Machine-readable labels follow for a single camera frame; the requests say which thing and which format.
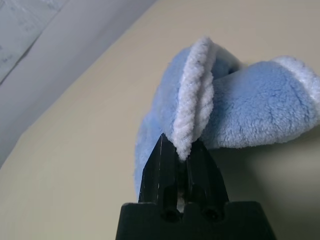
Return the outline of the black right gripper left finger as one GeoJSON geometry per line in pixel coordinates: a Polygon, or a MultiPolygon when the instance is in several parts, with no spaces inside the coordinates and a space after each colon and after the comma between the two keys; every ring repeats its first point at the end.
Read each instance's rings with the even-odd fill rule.
{"type": "Polygon", "coordinates": [[[179,157],[176,147],[161,134],[142,172],[139,203],[176,207],[178,203],[179,157]]]}

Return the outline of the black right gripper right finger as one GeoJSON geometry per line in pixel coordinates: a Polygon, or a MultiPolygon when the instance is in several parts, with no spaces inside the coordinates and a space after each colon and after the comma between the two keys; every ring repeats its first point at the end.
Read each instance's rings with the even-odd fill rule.
{"type": "Polygon", "coordinates": [[[219,167],[202,141],[192,143],[186,159],[186,203],[225,204],[229,201],[219,167]]]}

